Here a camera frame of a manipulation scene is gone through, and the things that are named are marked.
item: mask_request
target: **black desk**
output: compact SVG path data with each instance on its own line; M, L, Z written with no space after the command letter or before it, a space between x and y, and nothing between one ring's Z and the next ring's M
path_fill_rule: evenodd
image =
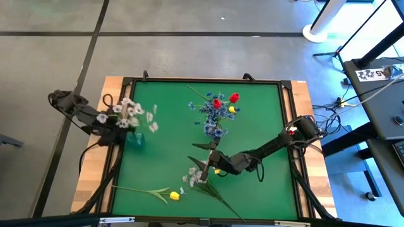
M356 70L360 69L355 66L353 61L344 62L343 66L357 94L391 82L360 82L355 73ZM403 62L396 59L376 59L371 63L369 69L399 63ZM376 91L360 95L359 100L365 100ZM402 167L391 146L392 142L388 140L404 139L404 127L397 125L393 120L393 117L396 115L404 118L403 100L404 83L392 84L389 88L363 104L365 112L370 119L369 123L323 145L324 156L329 156L366 141L369 148L364 152L360 152L364 155L362 158L373 157L375 159L402 216L404 216L404 167Z

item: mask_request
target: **gray floor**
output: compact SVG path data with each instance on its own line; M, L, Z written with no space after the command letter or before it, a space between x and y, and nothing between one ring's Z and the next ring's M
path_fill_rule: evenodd
M0 31L93 31L102 3L3 0ZM251 73L257 79L306 80L313 104L331 103L345 92L346 86L341 85L345 76L337 60L315 59L312 54L341 45L345 41L342 37L355 28L344 21L346 15L359 7L359 18L374 9L371 4L344 6L330 28L333 38L322 44L301 37L99 37L81 94L96 105L105 76L141 76L147 69L150 76L239 78ZM313 2L288 0L115 0L110 1L102 31L300 32L317 13ZM55 89L74 88L90 39L0 37L0 133L25 142L19 149L0 147L1 219L29 216L62 122L62 115L49 106L46 95ZM360 35L342 57L361 57L379 40L377 34ZM383 56L397 54L390 48ZM354 95L350 89L347 97ZM368 121L361 107L342 119L352 127ZM78 157L87 140L83 132L70 128L44 215L69 212L78 178ZM404 225L377 167L372 162L370 165L383 193L374 203L360 197L369 190L363 174L330 176L339 217Z

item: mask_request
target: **green table surface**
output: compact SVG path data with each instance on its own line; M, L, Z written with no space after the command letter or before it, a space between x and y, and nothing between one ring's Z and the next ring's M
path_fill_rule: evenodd
M202 117L197 110L191 111L188 103L203 104L204 100L190 90L192 86L202 94L207 92L226 95L239 93L236 103L241 111L235 120L222 122L229 134L220 141L218 150L226 155L254 149L278 135L283 128L280 97L277 85L231 83L164 83L137 82L133 100L146 110L158 106L154 120L159 129L152 133L147 127L138 131L145 134L143 149L136 149L128 142L124 147L122 165L117 185L142 190L170 187L189 188L182 182L190 167L196 165L187 158L193 156L206 160L208 152L191 143L211 141L203 132L202 125L194 122ZM209 181L222 197L244 219L297 219L296 204L290 175L287 150L282 149L264 161L264 181L258 181L255 172L243 172L238 176L221 178L209 174ZM117 189L112 213L132 216L166 216L185 218L237 218L218 200L186 190L180 201L164 195L168 204L153 195Z

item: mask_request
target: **yellow tulip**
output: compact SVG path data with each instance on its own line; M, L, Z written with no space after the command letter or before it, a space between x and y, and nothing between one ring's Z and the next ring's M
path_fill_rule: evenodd
M170 193L170 199L172 199L173 201L178 201L179 200L179 194L177 192L171 192Z
M235 114L235 109L234 109L234 107L229 107L229 112L232 113L232 114Z

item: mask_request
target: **small vase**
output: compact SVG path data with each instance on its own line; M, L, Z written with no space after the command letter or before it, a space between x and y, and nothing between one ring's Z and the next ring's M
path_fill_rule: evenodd
M135 148L141 149L145 147L145 135L141 132L129 132L128 141Z

